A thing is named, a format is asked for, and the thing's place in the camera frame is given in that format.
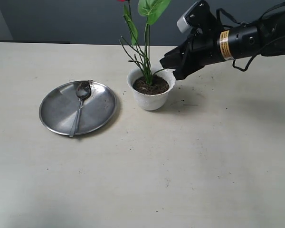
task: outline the yellow label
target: yellow label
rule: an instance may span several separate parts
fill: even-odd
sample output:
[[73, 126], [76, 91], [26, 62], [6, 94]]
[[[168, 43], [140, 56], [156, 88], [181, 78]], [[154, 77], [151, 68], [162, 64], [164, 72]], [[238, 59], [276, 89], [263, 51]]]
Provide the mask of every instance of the yellow label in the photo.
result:
[[220, 52], [222, 53], [222, 56], [226, 61], [234, 60], [230, 52], [228, 37], [229, 37], [229, 30], [222, 32], [219, 37]]

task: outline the white pot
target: white pot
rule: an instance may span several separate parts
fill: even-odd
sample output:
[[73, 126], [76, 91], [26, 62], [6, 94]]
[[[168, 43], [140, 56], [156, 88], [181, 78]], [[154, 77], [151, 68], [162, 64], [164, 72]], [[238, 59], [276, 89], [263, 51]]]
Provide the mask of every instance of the white pot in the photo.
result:
[[[160, 70], [160, 68], [151, 67], [152, 73], [156, 72], [157, 70]], [[162, 107], [168, 99], [169, 92], [173, 89], [175, 85], [176, 80], [171, 71], [163, 70], [159, 73], [156, 73], [156, 75], [158, 77], [163, 78], [169, 84], [169, 90], [167, 90], [166, 92], [162, 94], [158, 94], [158, 95], [145, 95], [133, 89], [134, 82], [138, 78], [143, 76], [139, 68], [132, 70], [128, 75], [128, 85], [133, 91], [133, 95], [134, 95], [136, 102], [142, 109], [147, 110], [147, 111], [153, 111], [153, 110], [156, 110]]]

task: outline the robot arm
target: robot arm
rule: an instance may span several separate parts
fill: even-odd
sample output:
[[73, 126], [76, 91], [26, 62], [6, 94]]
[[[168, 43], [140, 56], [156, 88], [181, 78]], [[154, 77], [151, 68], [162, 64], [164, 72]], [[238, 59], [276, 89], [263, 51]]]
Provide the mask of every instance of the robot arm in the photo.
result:
[[[177, 22], [181, 32], [191, 29], [187, 40], [166, 53], [160, 63], [163, 68], [174, 69], [176, 80], [183, 80], [204, 66], [218, 62], [233, 60], [234, 68], [247, 71], [257, 55], [285, 55], [285, 11], [265, 16], [282, 6], [285, 2], [272, 7], [256, 21], [238, 23], [223, 9], [217, 10], [215, 18], [208, 3], [198, 1]], [[238, 26], [222, 25], [220, 12]], [[251, 57], [246, 67], [237, 67], [236, 59], [245, 57]]]

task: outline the spoon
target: spoon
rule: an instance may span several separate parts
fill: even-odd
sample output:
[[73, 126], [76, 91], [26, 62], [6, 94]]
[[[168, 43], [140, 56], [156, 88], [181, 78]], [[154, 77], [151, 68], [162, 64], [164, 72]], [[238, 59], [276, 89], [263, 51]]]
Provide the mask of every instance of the spoon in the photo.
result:
[[88, 81], [83, 81], [79, 84], [78, 88], [76, 89], [76, 96], [79, 98], [79, 106], [76, 112], [76, 117], [73, 122], [73, 126], [71, 128], [70, 137], [72, 138], [78, 128], [81, 107], [84, 104], [84, 100], [87, 99], [91, 95], [91, 87]]

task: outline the metal plate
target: metal plate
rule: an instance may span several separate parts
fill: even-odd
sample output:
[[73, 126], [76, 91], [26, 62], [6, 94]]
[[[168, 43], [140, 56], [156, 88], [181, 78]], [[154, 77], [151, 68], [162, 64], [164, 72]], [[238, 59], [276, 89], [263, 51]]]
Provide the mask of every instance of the metal plate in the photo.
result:
[[[51, 91], [42, 101], [39, 117], [51, 131], [69, 135], [79, 105], [76, 88], [80, 81], [70, 82]], [[117, 99], [107, 86], [90, 82], [91, 96], [84, 101], [75, 135], [87, 134], [104, 126], [114, 115]]]

